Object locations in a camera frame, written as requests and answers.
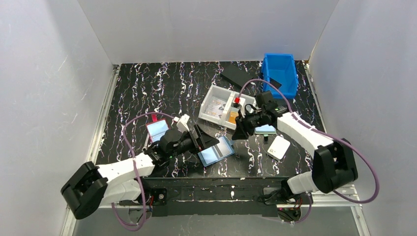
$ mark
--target white tray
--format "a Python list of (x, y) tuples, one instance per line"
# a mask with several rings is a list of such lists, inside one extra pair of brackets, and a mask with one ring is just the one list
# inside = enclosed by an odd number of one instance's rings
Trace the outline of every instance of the white tray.
[[(232, 90), (221, 88), (221, 87), (216, 86), (216, 85), (211, 85), (210, 89), (208, 90), (208, 93), (207, 93), (206, 97), (204, 98), (203, 103), (201, 104), (200, 112), (198, 114), (198, 118), (201, 118), (201, 119), (213, 122), (215, 124), (219, 124), (221, 126), (230, 128), (232, 130), (235, 130), (236, 125), (233, 124), (233, 123), (228, 122), (228, 120), (229, 120), (230, 106), (232, 105), (234, 99), (238, 95), (239, 95), (239, 92), (235, 92), (235, 91), (232, 91)], [(207, 106), (209, 105), (209, 101), (211, 101), (211, 98), (213, 96), (227, 101), (226, 107), (223, 110), (221, 118), (218, 118), (218, 117), (215, 117), (215, 116), (210, 116), (210, 115), (207, 115), (207, 114), (204, 113)], [(244, 95), (244, 94), (242, 94), (240, 97), (245, 99), (244, 105), (252, 104), (253, 106), (256, 106), (256, 101), (255, 101), (254, 97)]]

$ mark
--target blue plastic bin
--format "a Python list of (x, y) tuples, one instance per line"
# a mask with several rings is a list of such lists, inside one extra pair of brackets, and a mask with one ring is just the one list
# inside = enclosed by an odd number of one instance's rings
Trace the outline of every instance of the blue plastic bin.
[[(271, 78), (282, 86), (279, 90), (287, 99), (293, 99), (297, 94), (298, 78), (294, 57), (291, 54), (267, 53), (262, 63), (264, 80), (270, 82)], [(264, 91), (271, 91), (274, 98), (282, 98), (271, 86), (264, 83)]]

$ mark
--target white card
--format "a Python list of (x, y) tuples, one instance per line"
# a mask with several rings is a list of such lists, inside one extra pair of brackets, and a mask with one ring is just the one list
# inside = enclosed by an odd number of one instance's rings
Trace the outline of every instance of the white card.
[(271, 146), (268, 148), (268, 154), (277, 160), (281, 160), (289, 146), (290, 142), (277, 135)]

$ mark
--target orange item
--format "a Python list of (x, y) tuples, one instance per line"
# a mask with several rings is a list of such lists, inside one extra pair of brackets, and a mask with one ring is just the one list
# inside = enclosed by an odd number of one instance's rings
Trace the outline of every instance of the orange item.
[(239, 113), (237, 113), (237, 112), (230, 112), (229, 122), (230, 122), (230, 123), (233, 123), (233, 124), (236, 124), (235, 119), (236, 119), (236, 117), (238, 117), (238, 116), (239, 116)]

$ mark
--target blue phone case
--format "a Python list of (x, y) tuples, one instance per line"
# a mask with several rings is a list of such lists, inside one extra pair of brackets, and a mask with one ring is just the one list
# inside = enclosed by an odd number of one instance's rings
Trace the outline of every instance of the blue phone case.
[(146, 125), (148, 133), (152, 142), (159, 141), (161, 137), (169, 129), (167, 122), (162, 119)]
[(235, 154), (235, 150), (233, 150), (232, 145), (226, 136), (222, 136), (218, 138), (218, 140), (218, 144), (198, 153), (198, 156), (201, 159), (204, 167), (207, 167), (211, 164), (223, 160), (230, 155)]
[(272, 125), (263, 125), (255, 128), (255, 134), (276, 134), (276, 129)]

